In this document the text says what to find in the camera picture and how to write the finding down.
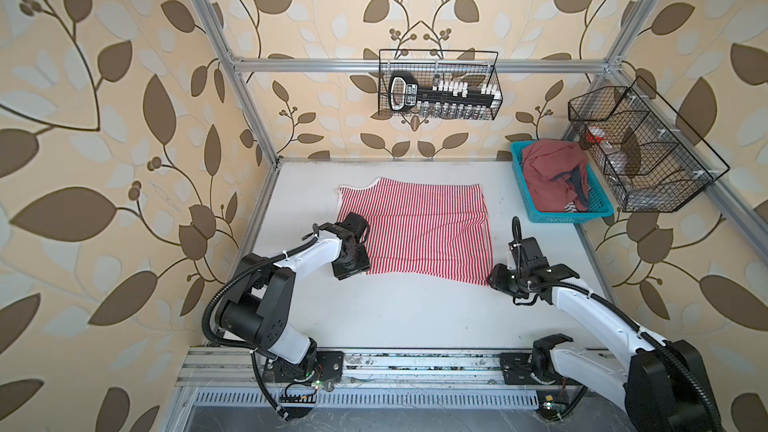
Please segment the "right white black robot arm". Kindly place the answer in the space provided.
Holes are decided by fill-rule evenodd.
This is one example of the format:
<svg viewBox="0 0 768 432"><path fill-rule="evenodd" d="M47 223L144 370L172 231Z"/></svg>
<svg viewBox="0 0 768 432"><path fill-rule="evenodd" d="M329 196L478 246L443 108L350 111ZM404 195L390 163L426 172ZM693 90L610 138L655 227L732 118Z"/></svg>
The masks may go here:
<svg viewBox="0 0 768 432"><path fill-rule="evenodd" d="M512 266L496 265L486 282L518 306L551 305L597 338L588 350L563 333L536 340L516 374L541 385L575 381L623 410L638 431L720 431L722 418L703 358L685 340L642 326L564 264L552 265L535 238L515 236Z"/></svg>

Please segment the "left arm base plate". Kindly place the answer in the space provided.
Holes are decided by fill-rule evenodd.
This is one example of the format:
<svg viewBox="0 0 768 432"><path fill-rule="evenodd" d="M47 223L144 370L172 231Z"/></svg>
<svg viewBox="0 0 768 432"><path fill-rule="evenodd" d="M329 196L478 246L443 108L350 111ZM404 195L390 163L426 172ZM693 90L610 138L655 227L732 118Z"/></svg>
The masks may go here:
<svg viewBox="0 0 768 432"><path fill-rule="evenodd" d="M262 378L267 382L337 382L343 374L345 354L340 350L313 350L299 364L268 359Z"/></svg>

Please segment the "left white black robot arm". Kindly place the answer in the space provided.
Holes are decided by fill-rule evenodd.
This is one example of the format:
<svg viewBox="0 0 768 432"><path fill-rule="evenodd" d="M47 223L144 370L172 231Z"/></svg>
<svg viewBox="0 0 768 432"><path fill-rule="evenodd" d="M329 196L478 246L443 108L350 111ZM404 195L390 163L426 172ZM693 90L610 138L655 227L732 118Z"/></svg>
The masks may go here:
<svg viewBox="0 0 768 432"><path fill-rule="evenodd" d="M338 280L369 271L369 230L363 216L350 212L340 222L315 224L292 249L271 257L244 256L203 312L204 337L292 365L309 361L313 340L289 324L296 281L326 265Z"/></svg>

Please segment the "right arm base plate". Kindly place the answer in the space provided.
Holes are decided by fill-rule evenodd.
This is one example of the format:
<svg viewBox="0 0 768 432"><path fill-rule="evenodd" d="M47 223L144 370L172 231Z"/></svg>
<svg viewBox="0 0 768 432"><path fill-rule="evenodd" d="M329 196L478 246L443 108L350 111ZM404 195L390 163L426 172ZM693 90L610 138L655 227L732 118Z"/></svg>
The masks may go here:
<svg viewBox="0 0 768 432"><path fill-rule="evenodd" d="M544 352L501 353L499 364L506 385L580 386L579 382L557 373L548 355Z"/></svg>

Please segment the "red white striped tank top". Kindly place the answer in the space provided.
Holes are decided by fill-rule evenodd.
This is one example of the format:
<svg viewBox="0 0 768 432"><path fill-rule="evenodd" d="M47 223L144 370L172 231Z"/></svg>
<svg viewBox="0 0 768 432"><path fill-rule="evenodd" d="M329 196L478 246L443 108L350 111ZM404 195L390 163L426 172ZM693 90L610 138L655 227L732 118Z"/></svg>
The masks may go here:
<svg viewBox="0 0 768 432"><path fill-rule="evenodd" d="M486 284L493 267L488 208L482 188L417 184L379 177L366 187L338 188L338 217L369 224L369 272L421 274Z"/></svg>

